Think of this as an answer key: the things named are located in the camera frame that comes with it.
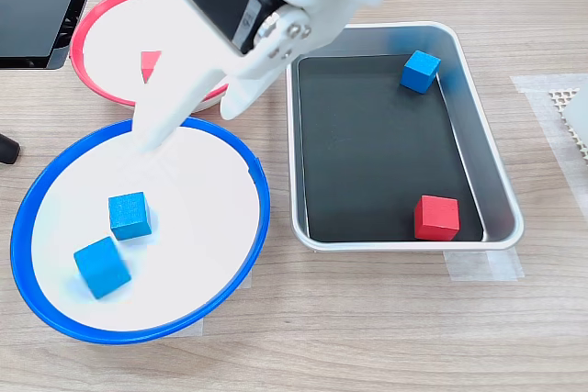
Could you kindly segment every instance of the silver tray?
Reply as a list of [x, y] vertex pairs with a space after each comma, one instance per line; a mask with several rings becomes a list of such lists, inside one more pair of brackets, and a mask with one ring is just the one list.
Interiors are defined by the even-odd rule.
[[[480, 241], [317, 241], [311, 238], [304, 182], [299, 63], [316, 57], [405, 55], [422, 50], [442, 60], [437, 81], [453, 137], [478, 210]], [[492, 138], [455, 32], [435, 22], [350, 25], [330, 45], [299, 57], [287, 70], [288, 159], [292, 227], [322, 252], [488, 251], [515, 245], [523, 216]]]

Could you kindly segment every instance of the wood grain surface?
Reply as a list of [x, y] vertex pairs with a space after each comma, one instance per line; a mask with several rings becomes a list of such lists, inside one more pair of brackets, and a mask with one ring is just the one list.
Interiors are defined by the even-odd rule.
[[[86, 11], [100, 0], [90, 0]], [[511, 75], [588, 73], [588, 0], [386, 0], [356, 22], [435, 20], [459, 35], [526, 218], [526, 278], [457, 283], [441, 253], [314, 253], [289, 225], [285, 82], [222, 121], [259, 156], [272, 219], [253, 286], [206, 317], [202, 337], [131, 347], [74, 341], [20, 297], [10, 232], [35, 177], [64, 148], [131, 112], [70, 63], [0, 72], [0, 390], [588, 390], [588, 225]]]

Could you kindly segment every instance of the red cube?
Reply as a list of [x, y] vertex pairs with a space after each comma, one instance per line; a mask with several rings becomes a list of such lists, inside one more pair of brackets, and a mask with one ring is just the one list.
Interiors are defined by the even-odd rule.
[[451, 241], [459, 232], [456, 199], [421, 196], [414, 210], [414, 236], [426, 241]]

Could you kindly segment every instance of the screw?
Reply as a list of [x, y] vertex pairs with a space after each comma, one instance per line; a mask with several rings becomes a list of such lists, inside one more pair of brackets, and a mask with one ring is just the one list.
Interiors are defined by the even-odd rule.
[[309, 35], [312, 33], [312, 28], [311, 27], [304, 27], [304, 31], [302, 31], [302, 38], [306, 39], [307, 37], [309, 37]]
[[298, 23], [293, 23], [288, 27], [286, 33], [291, 39], [295, 39], [300, 34], [301, 28]]

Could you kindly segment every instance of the blue bowl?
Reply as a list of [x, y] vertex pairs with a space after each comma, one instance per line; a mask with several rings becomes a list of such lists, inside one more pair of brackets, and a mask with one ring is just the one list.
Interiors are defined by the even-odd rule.
[[266, 240], [267, 229], [269, 227], [269, 187], [261, 163], [241, 140], [232, 135], [229, 131], [215, 124], [200, 119], [188, 118], [182, 126], [203, 130], [224, 140], [227, 144], [232, 146], [249, 165], [249, 174], [254, 180], [257, 194], [259, 196], [260, 216], [254, 244], [243, 265], [231, 282], [229, 282], [229, 284], [227, 284], [207, 304], [194, 310], [181, 319], [148, 330], [114, 331], [100, 330], [85, 326], [82, 323], [69, 319], [63, 315], [43, 295], [33, 270], [31, 258], [33, 226], [43, 197], [45, 197], [47, 191], [53, 184], [53, 181], [55, 181], [60, 173], [84, 153], [95, 148], [98, 144], [117, 137], [118, 135], [122, 135], [123, 133], [130, 132], [131, 120], [120, 121], [119, 123], [107, 126], [85, 138], [82, 138], [55, 158], [28, 190], [27, 195], [20, 205], [20, 209], [18, 210], [17, 218], [15, 219], [14, 227], [12, 229], [12, 239], [10, 242], [12, 274], [17, 283], [20, 295], [25, 299], [28, 306], [45, 323], [53, 327], [55, 330], [78, 340], [102, 344], [129, 344], [158, 339], [178, 330], [182, 330], [186, 326], [191, 325], [209, 314], [241, 284], [251, 271], [257, 256], [259, 256], [259, 253], [262, 250], [264, 241]]

